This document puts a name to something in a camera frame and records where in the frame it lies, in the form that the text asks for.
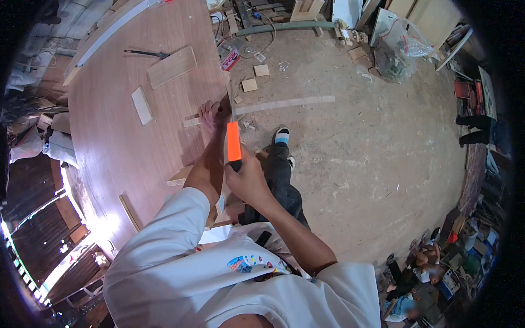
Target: dusty floor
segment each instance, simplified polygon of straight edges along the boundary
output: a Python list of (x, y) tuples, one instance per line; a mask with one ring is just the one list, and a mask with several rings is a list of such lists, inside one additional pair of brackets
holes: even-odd
[[(248, 47), (262, 50), (270, 40), (269, 33), (253, 35)], [(278, 32), (265, 52), (271, 76), (258, 77), (256, 91), (237, 90), (244, 99), (237, 107), (326, 95), (336, 102), (246, 114), (239, 125), (247, 145), (259, 148), (278, 125), (290, 128), (292, 185), (312, 231), (340, 261), (370, 262), (379, 271), (390, 253), (406, 258), (411, 241), (456, 206), (465, 150), (457, 142), (453, 72), (436, 73), (420, 59), (407, 81), (389, 83), (366, 76), (347, 50), (326, 31), (321, 38), (311, 30)], [(254, 77), (259, 64), (242, 59), (231, 70), (235, 82)]]

